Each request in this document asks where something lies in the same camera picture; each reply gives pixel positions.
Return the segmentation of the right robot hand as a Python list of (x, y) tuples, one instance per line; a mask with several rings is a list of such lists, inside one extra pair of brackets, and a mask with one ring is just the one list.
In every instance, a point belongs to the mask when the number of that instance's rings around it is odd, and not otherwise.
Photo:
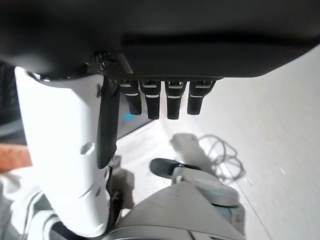
[(0, 58), (15, 67), (40, 186), (65, 226), (101, 236), (120, 93), (159, 116), (161, 83), (187, 112), (222, 78), (269, 73), (320, 43), (317, 0), (3, 0)]

